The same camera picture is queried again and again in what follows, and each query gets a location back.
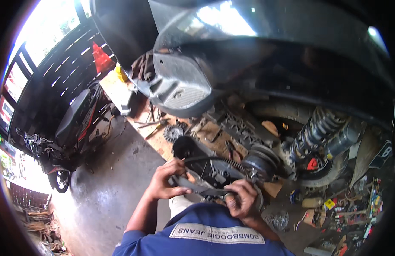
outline orange traffic cone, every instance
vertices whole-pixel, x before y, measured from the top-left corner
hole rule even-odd
[[[100,73],[112,69],[115,62],[109,58],[108,54],[106,54],[95,42],[93,42],[93,49],[96,72]]]

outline leg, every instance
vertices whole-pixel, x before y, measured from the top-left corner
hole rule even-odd
[[[193,202],[180,195],[169,199],[170,218],[175,217],[179,213],[183,212],[186,208],[194,204]]]

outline hand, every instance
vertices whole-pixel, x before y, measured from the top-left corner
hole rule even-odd
[[[145,193],[152,199],[170,199],[172,197],[192,193],[190,188],[171,187],[169,177],[185,173],[185,164],[178,158],[172,158],[164,165],[159,166],[153,174],[152,180]]]
[[[257,192],[251,183],[245,179],[240,179],[224,188],[236,192],[239,197],[237,198],[233,194],[227,194],[224,198],[227,208],[229,208],[230,214],[233,217],[241,219],[243,223],[245,223],[246,220],[259,217],[260,214],[254,207]]]

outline mechanic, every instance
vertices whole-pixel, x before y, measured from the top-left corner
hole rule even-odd
[[[294,255],[255,209],[257,192],[249,182],[241,179],[224,187],[238,195],[225,196],[227,208],[192,202],[185,208],[182,201],[187,199],[183,195],[192,191],[173,188],[168,182],[171,175],[184,173],[183,161],[176,158],[156,169],[113,256]],[[162,231],[155,233],[159,199],[171,199],[172,218]]]

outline concrete floor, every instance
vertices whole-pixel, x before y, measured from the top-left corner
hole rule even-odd
[[[51,200],[62,239],[75,256],[112,255],[155,169],[165,162],[130,124],[123,123],[123,117],[112,122],[113,139],[92,157],[94,174],[86,166],[79,167],[72,174],[68,191],[54,191]],[[117,136],[125,126],[122,135]],[[267,213],[284,209],[290,214],[290,231],[279,235],[289,250],[301,256],[319,231],[306,224],[300,224],[297,232],[292,230],[305,212],[288,200],[293,187],[286,183]],[[162,230],[169,219],[168,200],[160,200],[157,230]]]

